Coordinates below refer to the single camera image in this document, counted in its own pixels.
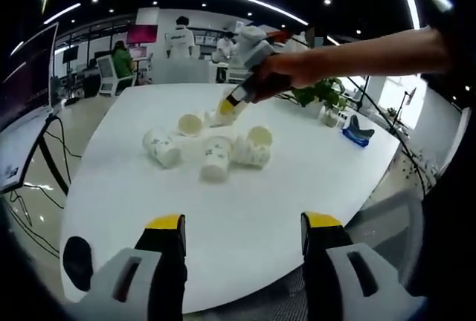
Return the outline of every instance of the blue holder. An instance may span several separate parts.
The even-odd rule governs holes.
[[[375,133],[374,129],[360,129],[358,118],[353,115],[350,118],[350,124],[346,129],[342,129],[342,134],[361,147],[369,145],[369,140]]]

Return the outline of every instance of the office chair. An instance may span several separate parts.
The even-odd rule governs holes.
[[[127,87],[134,85],[134,75],[118,78],[111,55],[97,58],[97,65],[99,66],[99,75],[101,76],[100,96],[115,97],[121,94]]]

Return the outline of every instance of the white table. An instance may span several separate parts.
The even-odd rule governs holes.
[[[300,214],[329,213],[346,224],[397,149],[396,138],[362,116],[362,128],[376,130],[364,149],[290,102],[271,99],[250,105],[235,123],[243,133],[256,125],[271,129],[271,161],[262,171],[234,169],[227,183],[207,184],[199,181],[199,164],[160,169],[142,148],[144,133],[157,125],[173,129],[183,114],[214,108],[224,87],[126,89],[83,154],[66,202],[61,250],[70,236],[83,237],[98,270],[122,248],[133,247],[155,217],[184,213],[184,312],[222,305],[301,265]],[[61,268],[65,295],[80,300],[84,293]]]

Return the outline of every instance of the computer screen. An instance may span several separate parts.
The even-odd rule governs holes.
[[[74,46],[73,48],[69,48],[68,50],[62,53],[62,63],[68,63],[77,59],[77,50],[79,46]]]
[[[96,51],[94,52],[94,58],[99,59],[100,57],[104,57],[110,54],[111,54],[111,51]]]
[[[7,61],[0,81],[0,131],[20,117],[49,104],[49,79],[57,24],[26,41]]]
[[[157,25],[131,25],[127,30],[128,44],[146,44],[157,39]]]

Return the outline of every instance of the person in green shirt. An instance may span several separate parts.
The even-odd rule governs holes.
[[[112,49],[112,63],[118,78],[132,76],[135,65],[122,40],[117,41]]]

